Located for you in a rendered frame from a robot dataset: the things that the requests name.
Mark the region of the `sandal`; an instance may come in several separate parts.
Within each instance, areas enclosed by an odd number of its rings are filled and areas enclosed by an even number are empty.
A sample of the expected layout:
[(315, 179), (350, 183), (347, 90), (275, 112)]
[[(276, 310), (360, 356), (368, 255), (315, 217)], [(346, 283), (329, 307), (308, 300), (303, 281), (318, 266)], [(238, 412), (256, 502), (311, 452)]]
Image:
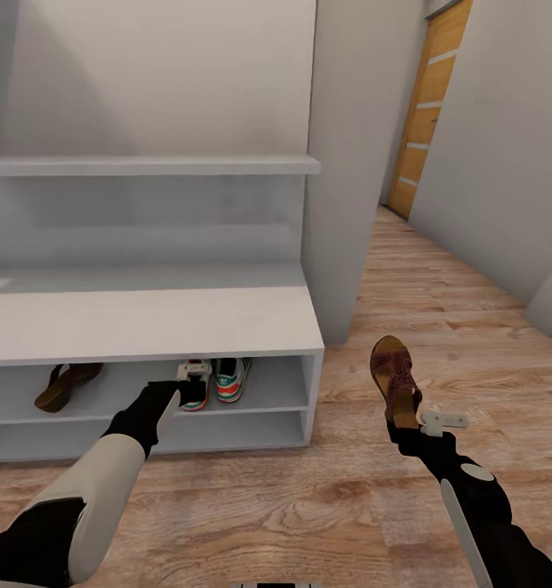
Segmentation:
[(35, 406), (45, 412), (57, 413), (70, 401), (71, 391), (93, 380), (103, 366), (103, 363), (70, 363), (68, 370), (60, 375), (62, 364), (59, 363), (51, 372), (47, 389), (35, 399)]
[(419, 429), (416, 413), (423, 400), (412, 374), (407, 347), (395, 336), (384, 336), (371, 353), (371, 374), (384, 395), (385, 419), (397, 428)]

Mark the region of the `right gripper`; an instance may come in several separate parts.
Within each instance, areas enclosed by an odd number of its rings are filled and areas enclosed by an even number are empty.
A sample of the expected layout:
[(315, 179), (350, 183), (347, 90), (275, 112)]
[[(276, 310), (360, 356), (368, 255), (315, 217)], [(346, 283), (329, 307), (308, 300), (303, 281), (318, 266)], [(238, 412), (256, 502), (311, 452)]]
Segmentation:
[(449, 448), (456, 451), (456, 437), (443, 430), (443, 437), (431, 437), (421, 432), (421, 429), (397, 428), (391, 421), (387, 421), (391, 442), (398, 444), (398, 450), (409, 457), (419, 457), (430, 469), (430, 455), (439, 448)]

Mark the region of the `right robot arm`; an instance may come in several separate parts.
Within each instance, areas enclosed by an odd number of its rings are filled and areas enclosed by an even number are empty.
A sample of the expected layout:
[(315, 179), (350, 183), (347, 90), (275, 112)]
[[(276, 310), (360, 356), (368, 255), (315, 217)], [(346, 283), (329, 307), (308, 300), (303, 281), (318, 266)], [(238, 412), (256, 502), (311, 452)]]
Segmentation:
[(424, 412), (419, 429), (387, 421), (391, 442), (419, 457), (440, 483), (441, 495), (479, 588), (552, 588), (552, 561), (525, 532), (511, 524), (512, 511), (497, 478), (456, 453), (456, 437), (442, 427), (464, 429), (461, 414)]

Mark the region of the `gym shoe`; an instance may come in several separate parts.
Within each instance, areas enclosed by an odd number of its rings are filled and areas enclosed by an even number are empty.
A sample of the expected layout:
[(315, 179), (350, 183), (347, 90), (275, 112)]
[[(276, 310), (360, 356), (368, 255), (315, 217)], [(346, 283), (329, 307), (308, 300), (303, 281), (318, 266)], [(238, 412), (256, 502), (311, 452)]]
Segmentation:
[[(211, 364), (214, 367), (217, 364), (217, 359), (188, 359), (186, 363), (200, 363), (200, 364)], [(195, 412), (203, 409), (208, 401), (208, 385), (210, 381), (210, 375), (191, 376), (191, 381), (205, 381), (206, 382), (206, 399), (203, 402), (192, 402), (183, 405), (185, 411)]]
[(243, 393), (252, 357), (220, 358), (216, 364), (216, 392), (222, 403), (234, 403)]

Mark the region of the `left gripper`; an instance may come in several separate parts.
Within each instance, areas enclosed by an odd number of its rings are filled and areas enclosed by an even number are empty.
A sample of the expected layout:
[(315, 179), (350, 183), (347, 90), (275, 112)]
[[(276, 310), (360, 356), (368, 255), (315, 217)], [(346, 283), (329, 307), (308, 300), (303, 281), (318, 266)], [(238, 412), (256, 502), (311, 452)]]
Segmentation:
[(192, 402), (203, 402), (206, 399), (206, 382), (205, 381), (179, 381), (186, 390), (184, 404)]

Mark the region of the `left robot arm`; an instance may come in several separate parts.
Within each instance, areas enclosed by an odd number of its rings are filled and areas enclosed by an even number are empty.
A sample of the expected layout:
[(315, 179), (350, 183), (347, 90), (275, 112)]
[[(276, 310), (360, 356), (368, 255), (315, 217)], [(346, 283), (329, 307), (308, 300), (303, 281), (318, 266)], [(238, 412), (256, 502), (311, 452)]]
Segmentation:
[(65, 474), (0, 533), (0, 588), (70, 588), (99, 569), (151, 447), (180, 405), (203, 402), (211, 364), (178, 366), (175, 381), (152, 381)]

